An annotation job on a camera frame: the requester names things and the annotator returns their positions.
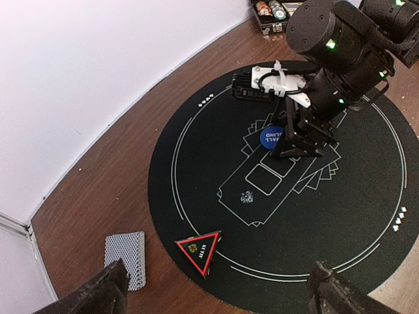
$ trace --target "blue button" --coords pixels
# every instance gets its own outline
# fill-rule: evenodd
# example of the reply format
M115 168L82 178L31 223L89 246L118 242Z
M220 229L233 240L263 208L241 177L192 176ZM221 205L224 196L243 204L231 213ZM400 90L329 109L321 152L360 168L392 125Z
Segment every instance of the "blue button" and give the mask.
M264 148L272 150L283 133L283 128L280 126L269 126L261 133L261 143Z

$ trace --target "poker chip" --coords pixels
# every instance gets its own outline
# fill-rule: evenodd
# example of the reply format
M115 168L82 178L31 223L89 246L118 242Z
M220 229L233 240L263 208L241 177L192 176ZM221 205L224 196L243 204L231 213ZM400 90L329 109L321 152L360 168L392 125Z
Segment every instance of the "poker chip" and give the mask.
M256 3L256 9L259 16L272 16L270 7L263 1Z
M269 2L269 7L277 20L282 21L287 17L287 13L279 2L272 0Z

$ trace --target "white wall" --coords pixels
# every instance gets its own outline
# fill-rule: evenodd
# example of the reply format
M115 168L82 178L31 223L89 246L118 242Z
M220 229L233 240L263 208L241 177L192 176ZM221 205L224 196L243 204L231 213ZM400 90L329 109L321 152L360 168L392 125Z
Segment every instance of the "white wall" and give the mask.
M247 0L0 0L0 211L27 221L108 124Z
M353 5L359 7L359 5L361 4L362 0L349 0L349 2L351 2Z
M31 243L0 230L0 312L28 314L55 301Z

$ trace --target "green led light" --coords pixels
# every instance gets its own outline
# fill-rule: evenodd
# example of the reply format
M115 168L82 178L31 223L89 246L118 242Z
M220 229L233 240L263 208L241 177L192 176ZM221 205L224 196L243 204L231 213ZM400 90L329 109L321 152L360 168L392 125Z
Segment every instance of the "green led light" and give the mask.
M336 41L334 41L332 39L329 39L326 46L328 46L330 49L335 49L336 48Z

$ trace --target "white bracket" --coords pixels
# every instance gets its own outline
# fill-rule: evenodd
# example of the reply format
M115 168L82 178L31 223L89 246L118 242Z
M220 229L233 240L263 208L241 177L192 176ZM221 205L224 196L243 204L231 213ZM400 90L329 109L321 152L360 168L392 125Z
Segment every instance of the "white bracket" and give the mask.
M12 232L20 237L26 238L29 241L31 239L27 224L19 222L4 213L0 213L0 230L4 230L8 233Z
M270 73L272 70L277 70L280 75L266 77L263 80L262 87L264 88L265 93L269 93L270 90L273 90L275 95L285 97L286 92L299 90L306 86L306 80L304 77L301 75L286 75L282 69L281 63L277 61L274 67L253 67L251 70L251 87L258 90L260 78L263 75ZM301 92L299 94L286 96L295 100L305 108L309 108L309 106L311 106L310 99L306 93Z

